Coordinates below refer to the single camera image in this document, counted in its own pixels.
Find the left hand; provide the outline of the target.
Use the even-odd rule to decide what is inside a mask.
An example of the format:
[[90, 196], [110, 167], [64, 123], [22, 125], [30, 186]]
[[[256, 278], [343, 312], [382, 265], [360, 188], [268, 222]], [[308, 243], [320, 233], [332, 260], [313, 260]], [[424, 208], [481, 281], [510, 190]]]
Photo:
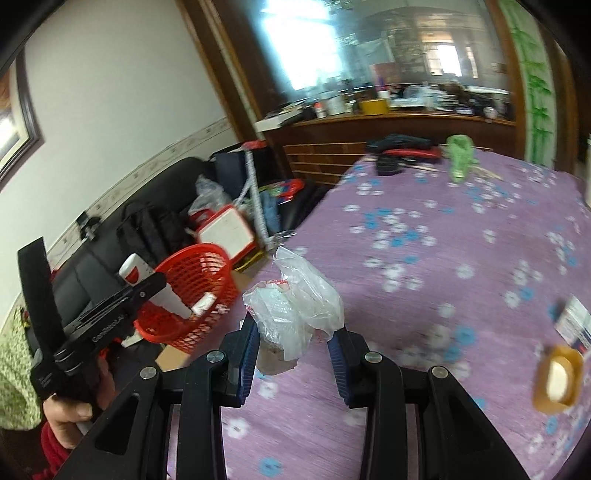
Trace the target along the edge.
[[[96, 404], [105, 410], [116, 396], [115, 383], [107, 361], [98, 357], [96, 363], [99, 369]], [[78, 423], [89, 422], [93, 414], [90, 404], [57, 395], [43, 402], [43, 412], [57, 442], [68, 450], [74, 449], [83, 437]]]

